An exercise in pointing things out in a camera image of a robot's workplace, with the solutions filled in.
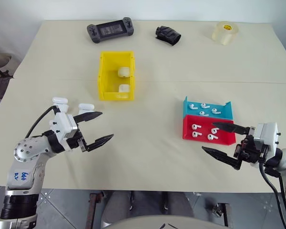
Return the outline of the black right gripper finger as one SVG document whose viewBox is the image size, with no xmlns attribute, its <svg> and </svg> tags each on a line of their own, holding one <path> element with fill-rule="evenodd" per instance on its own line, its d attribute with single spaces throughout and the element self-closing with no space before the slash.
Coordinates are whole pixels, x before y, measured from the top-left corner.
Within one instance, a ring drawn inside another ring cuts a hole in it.
<svg viewBox="0 0 286 229">
<path fill-rule="evenodd" d="M 250 131 L 250 127 L 243 127 L 243 126 L 236 125 L 233 123 L 213 122 L 212 124 L 215 127 L 219 128 L 220 130 L 223 130 L 229 133 L 236 133 L 239 135 L 248 135 Z"/>
<path fill-rule="evenodd" d="M 239 170 L 241 167 L 241 160 L 238 160 L 233 157 L 229 157 L 226 153 L 219 151 L 217 149 L 209 148 L 202 146 L 202 149 L 209 154 L 211 157 L 215 158 L 216 160 L 223 162 L 227 165 L 230 165 L 235 170 Z"/>
</svg>

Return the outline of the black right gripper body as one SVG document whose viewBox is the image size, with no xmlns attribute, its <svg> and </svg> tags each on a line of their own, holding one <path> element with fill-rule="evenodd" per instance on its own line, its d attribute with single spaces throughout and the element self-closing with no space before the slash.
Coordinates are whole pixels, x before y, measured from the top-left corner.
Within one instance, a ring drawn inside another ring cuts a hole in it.
<svg viewBox="0 0 286 229">
<path fill-rule="evenodd" d="M 245 135 L 240 144 L 236 145 L 234 157 L 239 161 L 255 164 L 259 160 L 265 161 L 268 155 L 269 146 L 260 138 L 254 137 L 257 133 L 255 127 L 237 126 L 234 132 Z"/>
</svg>

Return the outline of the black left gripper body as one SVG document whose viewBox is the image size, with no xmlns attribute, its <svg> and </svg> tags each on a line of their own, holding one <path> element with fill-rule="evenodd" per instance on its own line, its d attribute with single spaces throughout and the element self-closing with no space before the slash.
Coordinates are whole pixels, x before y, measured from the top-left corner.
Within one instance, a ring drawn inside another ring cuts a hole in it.
<svg viewBox="0 0 286 229">
<path fill-rule="evenodd" d="M 87 151 L 86 149 L 86 141 L 82 135 L 81 130 L 77 130 L 73 137 L 70 137 L 66 140 L 70 149 L 80 148 L 82 152 Z"/>
</svg>

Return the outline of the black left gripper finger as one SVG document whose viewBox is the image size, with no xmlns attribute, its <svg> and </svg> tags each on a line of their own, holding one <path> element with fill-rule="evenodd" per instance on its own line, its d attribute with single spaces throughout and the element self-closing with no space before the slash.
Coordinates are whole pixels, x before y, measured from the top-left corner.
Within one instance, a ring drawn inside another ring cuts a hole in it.
<svg viewBox="0 0 286 229">
<path fill-rule="evenodd" d="M 83 114 L 76 115 L 73 118 L 75 123 L 80 123 L 90 121 L 92 119 L 95 119 L 96 117 L 99 117 L 100 115 L 102 115 L 102 112 L 86 112 Z"/>
<path fill-rule="evenodd" d="M 94 143 L 86 145 L 85 149 L 86 151 L 90 152 L 93 151 L 101 146 L 103 146 L 104 144 L 106 144 L 112 137 L 114 136 L 114 134 L 111 135 L 107 135 L 107 136 L 103 136 L 101 138 L 98 138 L 94 141 Z"/>
</svg>

